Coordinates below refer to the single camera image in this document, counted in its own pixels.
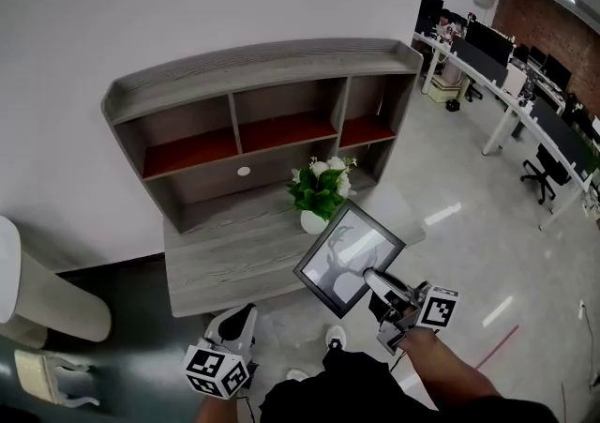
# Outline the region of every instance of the flower pot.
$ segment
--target flower pot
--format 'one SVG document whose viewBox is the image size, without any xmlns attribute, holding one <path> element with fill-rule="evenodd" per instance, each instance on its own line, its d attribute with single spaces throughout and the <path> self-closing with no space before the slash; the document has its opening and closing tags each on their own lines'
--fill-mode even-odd
<svg viewBox="0 0 600 423">
<path fill-rule="evenodd" d="M 312 211 L 302 211 L 300 214 L 302 229 L 308 234 L 321 234 L 327 227 L 328 221 L 318 217 Z"/>
</svg>

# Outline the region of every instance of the potted plant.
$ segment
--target potted plant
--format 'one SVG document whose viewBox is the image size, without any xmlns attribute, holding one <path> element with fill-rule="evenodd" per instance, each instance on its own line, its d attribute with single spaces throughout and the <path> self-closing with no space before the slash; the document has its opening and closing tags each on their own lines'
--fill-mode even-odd
<svg viewBox="0 0 600 423">
<path fill-rule="evenodd" d="M 332 157 L 327 162 L 311 158 L 307 167 L 292 170 L 292 183 L 288 185 L 293 196 L 293 206 L 301 211 L 300 224 L 309 234 L 319 234 L 336 210 L 351 194 L 348 178 L 356 158 Z"/>
</svg>

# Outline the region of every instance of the black picture frame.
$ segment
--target black picture frame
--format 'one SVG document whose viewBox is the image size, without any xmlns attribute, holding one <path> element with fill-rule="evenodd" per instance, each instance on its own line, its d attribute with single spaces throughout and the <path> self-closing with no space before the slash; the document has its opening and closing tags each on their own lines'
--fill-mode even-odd
<svg viewBox="0 0 600 423">
<path fill-rule="evenodd" d="M 298 277 L 309 290 L 314 293 L 323 303 L 329 308 L 338 318 L 343 318 L 348 312 L 360 301 L 360 299 L 367 293 L 368 285 L 365 282 L 363 287 L 354 295 L 348 303 L 341 305 L 334 301 L 327 293 L 325 293 L 319 286 L 317 286 L 307 275 L 303 272 L 304 268 L 312 261 L 315 253 L 321 248 L 321 246 L 328 240 L 329 236 L 346 214 L 352 211 L 358 218 L 365 222 L 368 226 L 380 233 L 386 240 L 388 240 L 394 248 L 387 255 L 385 260 L 377 265 L 378 271 L 385 271 L 390 264 L 396 260 L 397 256 L 402 252 L 406 244 L 400 240 L 395 234 L 384 228 L 377 220 L 367 214 L 358 204 L 346 200 L 346 202 L 339 208 L 336 215 L 329 221 L 327 227 L 323 230 L 321 235 L 317 238 L 317 241 L 310 247 L 307 254 L 302 258 L 300 263 L 293 269 L 293 273 Z"/>
</svg>

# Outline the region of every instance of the floor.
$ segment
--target floor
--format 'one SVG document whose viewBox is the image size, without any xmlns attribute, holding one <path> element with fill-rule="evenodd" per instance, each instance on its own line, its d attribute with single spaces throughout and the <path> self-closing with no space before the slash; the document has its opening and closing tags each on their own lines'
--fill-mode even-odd
<svg viewBox="0 0 600 423">
<path fill-rule="evenodd" d="M 427 238 L 403 251 L 390 271 L 410 284 L 427 279 L 460 291 L 456 319 L 440 336 L 504 396 L 541 401 L 563 421 L 563 384 L 567 420 L 581 421 L 593 395 L 591 338 L 578 304 L 585 302 L 600 335 L 600 232 L 579 203 L 544 233 L 538 230 L 551 203 L 540 206 L 535 186 L 518 179 L 522 161 L 535 162 L 531 135 L 525 131 L 501 153 L 481 154 L 502 112 L 488 94 L 449 113 L 415 92 L 385 178 L 397 183 L 425 222 Z M 205 320 L 170 317 L 162 262 L 75 282 L 113 307 L 112 337 L 94 345 L 52 335 L 49 348 L 97 366 L 103 405 L 69 411 L 24 395 L 7 340 L 0 340 L 0 402 L 28 408 L 44 422 L 190 421 L 201 398 L 188 389 L 179 366 Z M 392 362 L 376 341 L 367 303 L 364 298 L 341 322 L 349 350 Z M 253 354 L 260 366 L 249 395 L 255 415 L 288 368 L 319 372 L 325 329 L 337 321 L 308 291 L 258 306 Z M 598 350 L 594 361 L 600 362 Z M 408 358 L 394 376 L 408 394 L 431 405 Z"/>
</svg>

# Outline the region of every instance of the picture frame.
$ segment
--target picture frame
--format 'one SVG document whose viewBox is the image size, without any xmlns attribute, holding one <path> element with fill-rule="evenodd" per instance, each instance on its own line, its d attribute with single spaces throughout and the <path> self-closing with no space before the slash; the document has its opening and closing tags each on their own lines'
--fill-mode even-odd
<svg viewBox="0 0 600 423">
<path fill-rule="evenodd" d="M 345 247 L 342 251 L 337 248 L 340 244 Z M 343 318 L 368 291 L 364 271 L 371 267 L 385 271 L 405 246 L 360 206 L 346 200 L 293 273 Z"/>
</svg>

